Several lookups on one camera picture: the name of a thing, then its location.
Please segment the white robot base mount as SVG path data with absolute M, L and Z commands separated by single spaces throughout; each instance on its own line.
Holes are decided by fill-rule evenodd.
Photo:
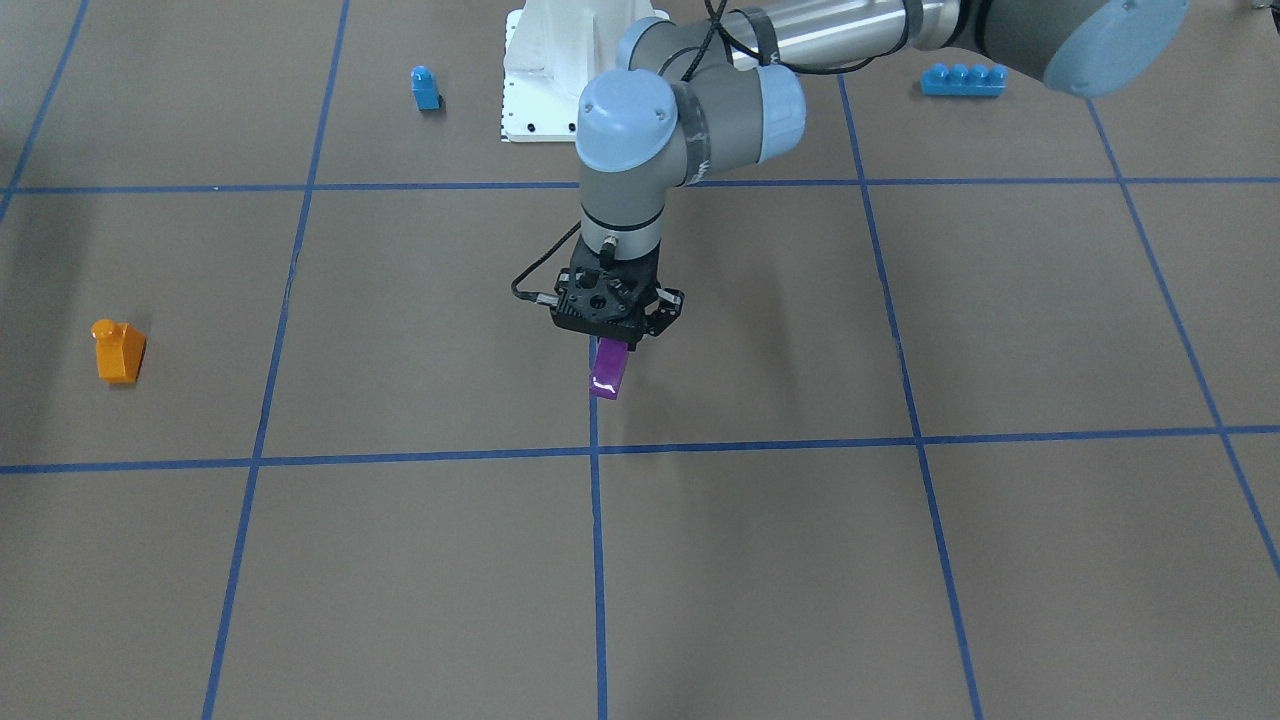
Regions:
M 572 142 L 579 97 L 590 79 L 617 65 L 625 31 L 668 20 L 650 1 L 525 1 L 504 22 L 500 140 Z

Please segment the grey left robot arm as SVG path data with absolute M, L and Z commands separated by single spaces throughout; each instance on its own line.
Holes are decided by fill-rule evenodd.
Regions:
M 805 76 L 908 49 L 960 47 L 1075 97 L 1112 94 L 1170 45 L 1185 1 L 777 1 L 634 22 L 579 99 L 580 222 L 548 292 L 511 284 L 562 329 L 635 348 L 684 310 L 659 282 L 667 193 L 795 149 Z

